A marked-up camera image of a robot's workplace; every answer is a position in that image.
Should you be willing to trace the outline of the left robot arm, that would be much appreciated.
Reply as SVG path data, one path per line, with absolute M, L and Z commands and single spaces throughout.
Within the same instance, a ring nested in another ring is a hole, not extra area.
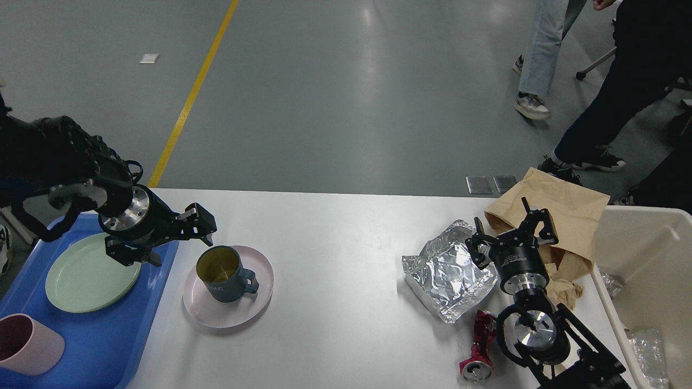
M 161 266 L 155 247 L 198 239 L 212 246 L 215 217 L 198 203 L 173 211 L 141 184 L 143 166 L 120 157 L 72 118 L 25 122 L 2 103 L 2 207 L 44 242 L 68 232 L 95 211 L 105 253 L 123 266 Z

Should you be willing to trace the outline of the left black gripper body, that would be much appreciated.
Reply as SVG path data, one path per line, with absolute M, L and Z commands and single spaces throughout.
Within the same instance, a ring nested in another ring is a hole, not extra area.
M 181 237 L 178 214 L 145 185 L 135 184 L 131 202 L 117 215 L 99 214 L 98 223 L 108 236 L 107 250 L 155 247 Z

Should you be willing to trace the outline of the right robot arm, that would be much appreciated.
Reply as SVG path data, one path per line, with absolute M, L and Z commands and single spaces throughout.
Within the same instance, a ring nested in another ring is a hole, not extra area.
M 549 274 L 539 254 L 558 243 L 549 210 L 532 209 L 519 227 L 488 236 L 478 218 L 465 240 L 478 269 L 493 264 L 513 303 L 497 316 L 497 341 L 507 359 L 530 370 L 541 388 L 628 388 L 626 368 L 564 304 L 547 295 Z

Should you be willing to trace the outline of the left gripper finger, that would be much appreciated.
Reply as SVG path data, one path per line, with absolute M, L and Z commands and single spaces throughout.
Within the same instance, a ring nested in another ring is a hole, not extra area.
M 185 211 L 176 214 L 171 222 L 171 238 L 174 240 L 198 239 L 208 247 L 213 246 L 212 235 L 217 232 L 215 217 L 198 203 L 192 203 Z
M 135 263 L 149 263 L 155 267 L 162 266 L 161 257 L 154 252 L 154 246 L 131 247 L 116 237 L 106 237 L 105 253 L 123 266 Z

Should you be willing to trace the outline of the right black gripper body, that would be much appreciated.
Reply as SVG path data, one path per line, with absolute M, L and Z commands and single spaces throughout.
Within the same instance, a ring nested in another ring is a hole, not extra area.
M 507 231 L 496 237 L 491 259 L 500 277 L 500 288 L 514 295 L 520 290 L 544 290 L 549 276 L 538 251 L 538 239 L 528 232 Z

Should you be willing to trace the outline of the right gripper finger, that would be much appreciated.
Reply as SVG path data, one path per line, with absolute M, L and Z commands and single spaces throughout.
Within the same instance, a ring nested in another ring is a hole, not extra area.
M 475 232 L 465 240 L 465 246 L 472 263 L 478 269 L 486 269 L 494 261 L 489 253 L 491 249 L 500 247 L 500 240 L 485 233 L 479 217 L 474 217 L 474 225 Z
M 547 209 L 532 209 L 526 197 L 521 198 L 526 212 L 524 219 L 514 234 L 518 247 L 539 247 L 558 244 L 554 220 Z

